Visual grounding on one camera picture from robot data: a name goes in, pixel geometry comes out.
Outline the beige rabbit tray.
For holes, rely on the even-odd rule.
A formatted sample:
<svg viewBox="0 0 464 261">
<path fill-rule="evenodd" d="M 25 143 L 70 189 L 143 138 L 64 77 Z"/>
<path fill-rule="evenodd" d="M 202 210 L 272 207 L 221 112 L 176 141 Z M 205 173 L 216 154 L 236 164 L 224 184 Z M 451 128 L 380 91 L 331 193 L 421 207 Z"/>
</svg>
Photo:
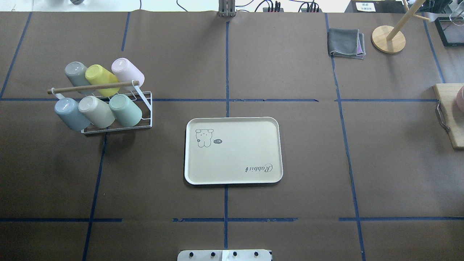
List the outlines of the beige rabbit tray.
<svg viewBox="0 0 464 261">
<path fill-rule="evenodd" d="M 191 185 L 279 182 L 283 160 L 278 122 L 272 117 L 190 120 L 184 177 Z"/>
</svg>

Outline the green cup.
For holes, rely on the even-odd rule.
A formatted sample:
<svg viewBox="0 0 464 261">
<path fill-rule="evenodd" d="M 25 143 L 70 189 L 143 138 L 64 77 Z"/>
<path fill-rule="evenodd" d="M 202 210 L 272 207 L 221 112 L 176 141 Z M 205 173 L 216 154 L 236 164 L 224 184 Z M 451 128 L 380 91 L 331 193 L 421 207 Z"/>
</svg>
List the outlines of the green cup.
<svg viewBox="0 0 464 261">
<path fill-rule="evenodd" d="M 118 94 L 111 97 L 109 107 L 116 120 L 123 127 L 133 127 L 141 120 L 141 109 L 124 94 Z"/>
</svg>

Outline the pink cup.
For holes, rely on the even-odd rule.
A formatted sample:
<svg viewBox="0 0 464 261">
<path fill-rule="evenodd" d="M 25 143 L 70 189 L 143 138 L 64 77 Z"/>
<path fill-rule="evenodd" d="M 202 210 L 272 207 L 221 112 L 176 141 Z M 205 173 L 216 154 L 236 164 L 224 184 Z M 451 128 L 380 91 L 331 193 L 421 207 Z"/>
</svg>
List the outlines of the pink cup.
<svg viewBox="0 0 464 261">
<path fill-rule="evenodd" d="M 113 74 L 119 82 L 139 81 L 140 87 L 144 84 L 144 74 L 127 58 L 116 59 L 111 66 Z"/>
</svg>

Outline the beige cup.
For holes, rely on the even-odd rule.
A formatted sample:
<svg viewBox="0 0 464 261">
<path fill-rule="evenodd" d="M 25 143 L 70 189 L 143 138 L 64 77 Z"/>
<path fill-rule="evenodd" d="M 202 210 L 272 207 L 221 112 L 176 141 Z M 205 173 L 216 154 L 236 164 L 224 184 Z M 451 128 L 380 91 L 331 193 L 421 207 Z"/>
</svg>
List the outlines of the beige cup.
<svg viewBox="0 0 464 261">
<path fill-rule="evenodd" d="M 96 96 L 86 96 L 78 104 L 79 111 L 96 127 L 103 129 L 115 121 L 115 117 L 106 102 Z"/>
</svg>

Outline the yellow cup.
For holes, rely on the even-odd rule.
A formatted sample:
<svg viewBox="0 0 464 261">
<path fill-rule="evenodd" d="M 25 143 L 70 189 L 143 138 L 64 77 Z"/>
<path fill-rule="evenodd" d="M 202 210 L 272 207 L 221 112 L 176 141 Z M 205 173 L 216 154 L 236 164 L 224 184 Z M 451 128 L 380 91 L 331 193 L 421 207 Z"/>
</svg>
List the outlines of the yellow cup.
<svg viewBox="0 0 464 261">
<path fill-rule="evenodd" d="M 98 84 L 111 84 L 117 83 L 118 79 L 114 76 L 113 73 L 105 69 L 101 65 L 91 65 L 86 70 L 86 80 L 91 85 L 98 85 Z M 99 89 L 98 92 L 102 96 L 112 96 L 118 93 L 119 87 L 117 88 L 107 88 L 107 89 Z"/>
</svg>

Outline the blue cup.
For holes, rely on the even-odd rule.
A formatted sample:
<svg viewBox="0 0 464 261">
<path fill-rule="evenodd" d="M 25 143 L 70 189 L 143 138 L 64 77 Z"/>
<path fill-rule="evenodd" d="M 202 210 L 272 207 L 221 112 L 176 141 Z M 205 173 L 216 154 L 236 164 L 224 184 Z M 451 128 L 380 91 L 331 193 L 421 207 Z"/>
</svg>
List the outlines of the blue cup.
<svg viewBox="0 0 464 261">
<path fill-rule="evenodd" d="M 91 121 L 78 109 L 78 102 L 71 98 L 60 99 L 56 102 L 54 110 L 62 121 L 73 131 L 86 129 Z"/>
</svg>

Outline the grey cup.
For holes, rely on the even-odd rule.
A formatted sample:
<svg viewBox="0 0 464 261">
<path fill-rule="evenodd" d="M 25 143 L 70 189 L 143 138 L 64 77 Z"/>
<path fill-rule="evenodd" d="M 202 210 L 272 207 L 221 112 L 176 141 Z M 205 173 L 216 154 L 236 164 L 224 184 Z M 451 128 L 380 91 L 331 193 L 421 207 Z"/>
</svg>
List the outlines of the grey cup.
<svg viewBox="0 0 464 261">
<path fill-rule="evenodd" d="M 71 62 L 65 66 L 65 75 L 74 87 L 91 85 L 86 79 L 87 67 L 81 62 Z"/>
</svg>

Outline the black framed tray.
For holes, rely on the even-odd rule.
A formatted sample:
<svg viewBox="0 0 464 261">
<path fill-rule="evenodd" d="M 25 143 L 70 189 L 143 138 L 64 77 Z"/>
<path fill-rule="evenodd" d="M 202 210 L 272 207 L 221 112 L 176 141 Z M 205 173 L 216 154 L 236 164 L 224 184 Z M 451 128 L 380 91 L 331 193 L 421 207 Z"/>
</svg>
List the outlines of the black framed tray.
<svg viewBox="0 0 464 261">
<path fill-rule="evenodd" d="M 464 26 L 454 24 L 449 17 L 438 17 L 435 20 L 436 29 L 444 46 L 464 46 Z"/>
</svg>

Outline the white pillar with base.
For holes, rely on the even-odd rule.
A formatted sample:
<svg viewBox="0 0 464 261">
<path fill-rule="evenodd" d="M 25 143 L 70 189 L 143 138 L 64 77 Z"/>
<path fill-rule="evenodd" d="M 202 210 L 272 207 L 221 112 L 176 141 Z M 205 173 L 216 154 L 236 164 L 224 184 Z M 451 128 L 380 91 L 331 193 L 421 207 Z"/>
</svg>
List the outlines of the white pillar with base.
<svg viewBox="0 0 464 261">
<path fill-rule="evenodd" d="M 272 261 L 272 252 L 266 249 L 183 250 L 178 261 Z"/>
</svg>

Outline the grey folded cloth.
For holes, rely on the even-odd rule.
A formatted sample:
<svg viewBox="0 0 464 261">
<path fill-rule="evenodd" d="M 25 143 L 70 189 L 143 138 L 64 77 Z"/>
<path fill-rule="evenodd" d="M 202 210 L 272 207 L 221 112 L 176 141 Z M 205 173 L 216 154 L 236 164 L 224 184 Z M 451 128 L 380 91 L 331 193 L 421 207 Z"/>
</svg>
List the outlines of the grey folded cloth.
<svg viewBox="0 0 464 261">
<path fill-rule="evenodd" d="M 363 59 L 366 55 L 364 34 L 358 29 L 329 28 L 328 54 Z"/>
</svg>

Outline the wooden mug tree stand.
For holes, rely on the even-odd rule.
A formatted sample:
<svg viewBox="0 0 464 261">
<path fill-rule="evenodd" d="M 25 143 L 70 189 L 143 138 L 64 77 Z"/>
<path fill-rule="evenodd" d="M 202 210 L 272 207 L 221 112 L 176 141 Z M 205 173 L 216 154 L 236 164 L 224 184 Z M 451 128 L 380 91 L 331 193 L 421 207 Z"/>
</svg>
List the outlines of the wooden mug tree stand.
<svg viewBox="0 0 464 261">
<path fill-rule="evenodd" d="M 389 25 L 381 25 L 373 30 L 371 41 L 373 45 L 380 51 L 387 54 L 396 54 L 404 49 L 406 40 L 401 33 L 401 28 L 411 19 L 416 17 L 424 21 L 430 22 L 430 18 L 416 15 L 416 12 L 424 3 L 424 0 L 416 0 L 411 8 L 402 16 L 401 20 L 392 27 Z"/>
</svg>

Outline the wooden cutting board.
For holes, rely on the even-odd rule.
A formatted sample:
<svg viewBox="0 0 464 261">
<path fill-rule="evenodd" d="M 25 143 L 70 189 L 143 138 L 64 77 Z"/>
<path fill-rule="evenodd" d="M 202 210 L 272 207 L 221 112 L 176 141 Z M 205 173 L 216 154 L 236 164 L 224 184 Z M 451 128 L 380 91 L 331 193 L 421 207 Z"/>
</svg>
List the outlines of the wooden cutting board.
<svg viewBox="0 0 464 261">
<path fill-rule="evenodd" d="M 464 148 L 463 84 L 436 84 L 436 116 L 456 149 Z"/>
</svg>

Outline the aluminium frame post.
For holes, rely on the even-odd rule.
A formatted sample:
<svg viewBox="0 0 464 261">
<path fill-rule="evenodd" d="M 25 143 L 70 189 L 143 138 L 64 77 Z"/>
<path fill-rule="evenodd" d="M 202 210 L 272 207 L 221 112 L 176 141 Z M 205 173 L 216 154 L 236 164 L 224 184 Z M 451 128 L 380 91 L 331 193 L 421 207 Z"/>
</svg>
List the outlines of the aluminium frame post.
<svg viewBox="0 0 464 261">
<path fill-rule="evenodd" d="M 236 4 L 235 0 L 219 0 L 219 17 L 235 17 L 236 16 Z"/>
</svg>

